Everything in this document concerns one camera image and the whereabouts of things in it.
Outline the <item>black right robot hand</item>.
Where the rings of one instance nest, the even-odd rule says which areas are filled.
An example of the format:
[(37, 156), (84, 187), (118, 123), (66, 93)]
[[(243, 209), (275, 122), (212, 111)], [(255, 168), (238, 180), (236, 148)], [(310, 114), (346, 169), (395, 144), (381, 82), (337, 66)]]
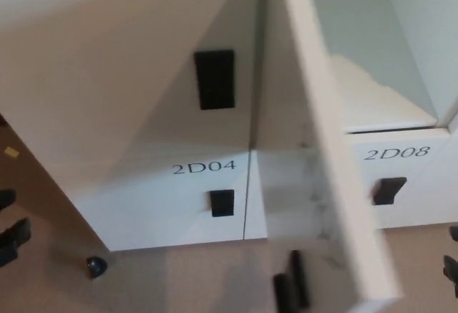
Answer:
[[(449, 227), (449, 234), (452, 240), (457, 242), (457, 225)], [(457, 260), (453, 257), (445, 255), (443, 256), (444, 274), (446, 277), (457, 286)]]

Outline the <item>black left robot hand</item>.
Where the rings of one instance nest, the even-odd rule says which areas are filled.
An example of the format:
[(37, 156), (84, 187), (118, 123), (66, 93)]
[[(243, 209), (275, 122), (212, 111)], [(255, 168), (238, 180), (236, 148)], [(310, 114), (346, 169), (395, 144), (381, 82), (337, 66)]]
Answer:
[[(1, 189), (1, 211), (16, 201), (16, 191), (12, 188)], [(31, 221), (28, 218), (18, 220), (1, 232), (1, 267), (16, 260), (19, 248), (31, 238)]]

